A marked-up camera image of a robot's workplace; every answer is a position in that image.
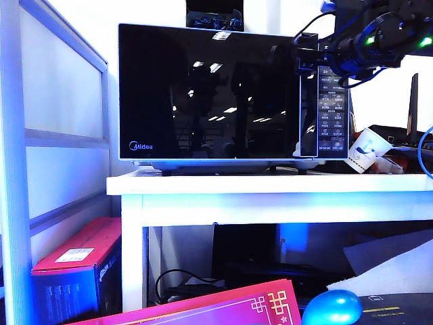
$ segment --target white paper cup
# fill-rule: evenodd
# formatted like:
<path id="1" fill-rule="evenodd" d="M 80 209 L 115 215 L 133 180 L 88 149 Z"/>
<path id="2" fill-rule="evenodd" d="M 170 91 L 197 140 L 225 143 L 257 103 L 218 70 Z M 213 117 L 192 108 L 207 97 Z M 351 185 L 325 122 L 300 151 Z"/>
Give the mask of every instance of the white paper cup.
<path id="1" fill-rule="evenodd" d="M 345 162 L 355 171 L 362 174 L 392 148 L 392 145 L 383 137 L 370 129 L 364 129 L 358 139 L 349 149 Z"/>

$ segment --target white table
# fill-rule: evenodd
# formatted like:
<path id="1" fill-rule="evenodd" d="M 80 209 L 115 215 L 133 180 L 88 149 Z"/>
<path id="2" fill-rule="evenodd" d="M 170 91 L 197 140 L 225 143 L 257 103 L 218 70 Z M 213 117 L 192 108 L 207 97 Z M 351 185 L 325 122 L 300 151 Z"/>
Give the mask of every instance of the white table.
<path id="1" fill-rule="evenodd" d="M 433 180 L 421 174 L 163 177 L 141 169 L 107 178 L 107 193 L 122 196 L 124 311 L 147 303 L 148 227 L 433 219 Z"/>

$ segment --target black microwave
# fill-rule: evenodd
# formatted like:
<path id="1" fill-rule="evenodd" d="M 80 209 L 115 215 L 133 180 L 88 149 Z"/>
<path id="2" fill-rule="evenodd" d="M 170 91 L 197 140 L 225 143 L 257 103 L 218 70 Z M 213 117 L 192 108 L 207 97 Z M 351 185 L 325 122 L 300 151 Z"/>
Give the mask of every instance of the black microwave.
<path id="1" fill-rule="evenodd" d="M 292 37 L 120 24 L 120 160 L 163 171 L 342 160 L 349 92 Z"/>

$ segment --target frosted glass panel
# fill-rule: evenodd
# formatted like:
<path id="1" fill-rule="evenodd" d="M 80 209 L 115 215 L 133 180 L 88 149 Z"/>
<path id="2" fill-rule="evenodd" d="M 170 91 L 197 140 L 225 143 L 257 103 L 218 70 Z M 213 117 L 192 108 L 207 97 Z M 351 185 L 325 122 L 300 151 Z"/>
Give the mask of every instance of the frosted glass panel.
<path id="1" fill-rule="evenodd" d="M 26 128 L 103 137 L 101 73 L 21 9 Z"/>
<path id="2" fill-rule="evenodd" d="M 108 149 L 27 147 L 30 218 L 106 188 Z"/>

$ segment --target blue computer mouse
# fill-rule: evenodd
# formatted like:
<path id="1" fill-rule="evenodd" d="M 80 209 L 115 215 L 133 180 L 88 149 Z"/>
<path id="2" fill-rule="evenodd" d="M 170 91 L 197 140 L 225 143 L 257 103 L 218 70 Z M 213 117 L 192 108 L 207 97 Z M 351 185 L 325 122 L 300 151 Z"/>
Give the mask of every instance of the blue computer mouse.
<path id="1" fill-rule="evenodd" d="M 359 298 L 347 290 L 321 293 L 307 305 L 302 325 L 351 325 L 363 312 Z"/>

